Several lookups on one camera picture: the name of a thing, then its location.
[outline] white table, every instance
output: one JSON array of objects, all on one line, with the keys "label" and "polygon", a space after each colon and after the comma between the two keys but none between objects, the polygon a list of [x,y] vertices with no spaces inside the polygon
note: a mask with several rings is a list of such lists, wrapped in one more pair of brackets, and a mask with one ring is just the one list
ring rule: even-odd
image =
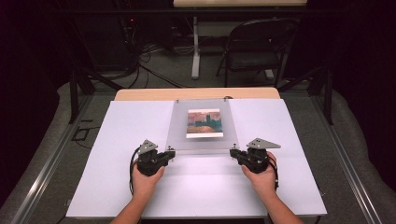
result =
[{"label": "white table", "polygon": [[[307,0],[175,0],[174,7],[303,7]],[[191,78],[199,78],[200,50],[198,36],[228,36],[238,23],[202,24],[199,28],[197,17],[193,18],[194,55],[192,59]]]},{"label": "white table", "polygon": [[[111,103],[67,217],[114,217],[119,213],[131,199],[128,182],[132,153],[145,139],[158,144],[159,150],[165,149],[173,103],[169,100]],[[256,137],[282,146],[271,151],[279,167],[277,193],[285,204],[299,216],[326,214],[283,100],[234,99],[230,104],[241,146]],[[207,155],[177,153],[143,214],[143,218],[264,216],[265,208],[228,150]]]}]

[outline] gray floor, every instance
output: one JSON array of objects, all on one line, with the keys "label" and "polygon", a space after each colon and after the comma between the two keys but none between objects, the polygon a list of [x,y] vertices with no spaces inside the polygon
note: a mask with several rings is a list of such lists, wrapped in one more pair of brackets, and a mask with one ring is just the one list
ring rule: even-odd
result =
[{"label": "gray floor", "polygon": [[[215,77],[220,60],[218,54],[203,54],[201,76],[198,80],[192,80],[190,77],[191,54],[157,51],[150,56],[149,62],[143,65],[183,86],[222,87],[223,85],[223,76]],[[136,75],[131,75],[117,79],[116,82],[128,87],[135,77]],[[272,81],[266,80],[263,74],[256,73],[247,76],[234,75],[230,78],[230,86],[258,82],[271,84]],[[80,97],[82,105],[86,105],[86,110],[82,111],[81,117],[74,126],[68,125],[70,118],[68,84],[58,90],[61,101],[53,122],[20,183],[1,208],[0,223],[11,223],[13,220],[15,223],[22,220],[26,223],[56,223],[65,214],[67,207],[64,203],[73,197],[90,154],[89,147],[92,147],[99,130],[97,127],[101,125],[109,102],[115,95],[114,91],[102,83],[97,81],[93,83],[98,91],[93,97]],[[132,88],[145,87],[174,88],[173,85],[141,70]],[[396,220],[395,192],[381,181],[375,168],[368,161],[361,130],[343,97],[334,93],[332,104],[334,125],[331,127],[327,125],[319,110],[320,98],[309,97],[305,91],[290,91],[282,93],[281,97],[288,106],[318,186],[325,193],[323,201],[329,214],[319,223],[381,223],[381,221],[393,223]],[[78,128],[90,129],[86,140],[79,141],[79,144],[72,141],[73,134]],[[58,155],[59,160],[50,163],[57,148],[62,149]],[[43,189],[37,190],[34,188],[34,183],[43,174],[43,167],[48,164],[53,164],[53,173],[47,175],[48,184],[41,186]],[[31,196],[32,192],[41,193],[33,203],[30,203],[27,196]],[[314,223],[315,219],[305,217],[304,221]],[[71,218],[62,221],[62,223],[108,222],[109,219]],[[186,221],[166,223],[186,223]],[[211,223],[234,222],[229,220]],[[257,220],[251,220],[251,223],[257,223]]]}]

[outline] white tabletop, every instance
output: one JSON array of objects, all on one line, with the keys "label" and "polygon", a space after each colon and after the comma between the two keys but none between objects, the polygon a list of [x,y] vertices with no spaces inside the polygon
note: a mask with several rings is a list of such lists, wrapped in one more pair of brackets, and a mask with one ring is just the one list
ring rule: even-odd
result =
[{"label": "white tabletop", "polygon": [[174,7],[298,7],[306,0],[174,0]]},{"label": "white tabletop", "polygon": [[[149,139],[165,149],[173,101],[112,102],[67,217],[115,217],[131,199],[129,164]],[[256,137],[277,143],[277,193],[296,215],[327,214],[302,146],[280,99],[230,100],[240,146]],[[176,154],[144,218],[263,217],[266,210],[228,150]]]}]

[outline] painting print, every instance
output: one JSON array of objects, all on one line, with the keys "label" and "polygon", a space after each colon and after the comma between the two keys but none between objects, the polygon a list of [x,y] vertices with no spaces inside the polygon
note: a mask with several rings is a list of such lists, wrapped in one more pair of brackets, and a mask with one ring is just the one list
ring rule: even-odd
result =
[{"label": "painting print", "polygon": [[223,137],[219,109],[189,110],[187,138]]}]

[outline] black chair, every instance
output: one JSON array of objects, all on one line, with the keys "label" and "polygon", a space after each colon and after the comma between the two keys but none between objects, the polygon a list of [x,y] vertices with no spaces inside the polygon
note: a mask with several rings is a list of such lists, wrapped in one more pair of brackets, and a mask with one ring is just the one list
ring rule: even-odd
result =
[{"label": "black chair", "polygon": [[232,72],[277,69],[275,87],[283,74],[290,43],[298,22],[291,19],[247,21],[236,26],[228,37],[216,76],[225,61],[224,87]]}]

